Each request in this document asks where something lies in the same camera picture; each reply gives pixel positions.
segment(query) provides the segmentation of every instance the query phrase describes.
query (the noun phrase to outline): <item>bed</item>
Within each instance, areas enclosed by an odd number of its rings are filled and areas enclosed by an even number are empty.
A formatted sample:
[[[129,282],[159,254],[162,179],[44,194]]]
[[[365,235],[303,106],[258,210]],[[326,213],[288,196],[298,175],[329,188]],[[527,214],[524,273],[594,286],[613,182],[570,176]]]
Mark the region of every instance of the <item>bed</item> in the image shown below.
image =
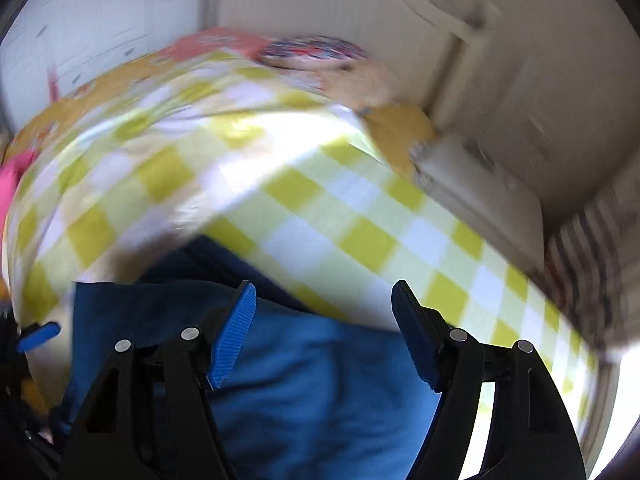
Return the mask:
[[[461,20],[428,0],[217,8],[221,26],[360,44],[444,134],[498,17],[482,3]],[[204,233],[319,314],[397,330],[390,288],[404,279],[424,306],[482,342],[530,340],[581,439],[596,355],[533,283],[363,143],[367,131],[350,110],[226,50],[181,62],[166,51],[142,57],[31,120],[7,151],[41,155],[12,203],[2,268],[21,323],[62,325],[29,355],[46,399],[54,404],[66,384],[73,282],[131,282]],[[463,477],[478,471],[491,408],[486,387]]]

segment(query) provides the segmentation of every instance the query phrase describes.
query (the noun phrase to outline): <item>metal screw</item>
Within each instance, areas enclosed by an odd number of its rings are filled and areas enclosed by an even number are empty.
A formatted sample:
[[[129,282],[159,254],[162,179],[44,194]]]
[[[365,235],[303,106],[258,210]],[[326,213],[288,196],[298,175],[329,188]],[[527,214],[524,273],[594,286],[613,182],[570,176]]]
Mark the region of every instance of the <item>metal screw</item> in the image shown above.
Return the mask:
[[[518,341],[518,348],[525,354],[530,354],[531,352],[533,352],[533,345],[529,341],[524,341],[524,339]]]
[[[449,332],[449,337],[452,338],[453,341],[462,343],[466,341],[468,334],[461,328],[454,328],[451,332]]]
[[[126,352],[129,348],[131,348],[131,341],[128,339],[121,339],[115,346],[116,352]]]
[[[194,326],[190,326],[189,328],[185,328],[180,337],[185,341],[191,341],[192,339],[196,339],[200,335],[200,330],[198,330]]]

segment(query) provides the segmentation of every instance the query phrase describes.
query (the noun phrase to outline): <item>yellow checkered fabric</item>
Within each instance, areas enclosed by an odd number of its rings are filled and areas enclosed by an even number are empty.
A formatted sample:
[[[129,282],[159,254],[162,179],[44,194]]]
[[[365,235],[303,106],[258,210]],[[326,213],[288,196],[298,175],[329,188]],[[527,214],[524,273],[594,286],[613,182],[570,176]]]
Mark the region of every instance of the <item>yellow checkered fabric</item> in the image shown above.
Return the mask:
[[[20,321],[62,319],[70,341],[74,281],[131,282],[204,232],[320,314],[394,330],[403,279],[482,342],[530,340],[580,435],[588,346],[478,234],[352,146],[362,133],[341,106],[230,54],[172,67],[84,118],[20,184],[5,237]]]

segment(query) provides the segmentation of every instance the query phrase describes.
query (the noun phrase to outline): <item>striped fabric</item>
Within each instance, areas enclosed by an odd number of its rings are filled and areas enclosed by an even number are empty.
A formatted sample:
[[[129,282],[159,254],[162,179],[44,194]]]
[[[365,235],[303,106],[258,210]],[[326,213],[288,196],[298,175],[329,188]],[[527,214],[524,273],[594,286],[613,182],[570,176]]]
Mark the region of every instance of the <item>striped fabric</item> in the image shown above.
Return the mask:
[[[562,225],[545,248],[540,287],[592,348],[640,339],[640,161]]]

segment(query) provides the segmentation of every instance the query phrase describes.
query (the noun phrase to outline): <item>white wall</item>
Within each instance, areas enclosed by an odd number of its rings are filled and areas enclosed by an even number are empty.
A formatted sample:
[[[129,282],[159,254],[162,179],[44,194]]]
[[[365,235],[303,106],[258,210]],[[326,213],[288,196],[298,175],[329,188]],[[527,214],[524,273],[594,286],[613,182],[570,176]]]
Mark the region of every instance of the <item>white wall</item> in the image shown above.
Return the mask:
[[[468,16],[479,0],[431,0]],[[502,11],[456,127],[575,212],[640,140],[640,40],[615,0],[490,0]]]

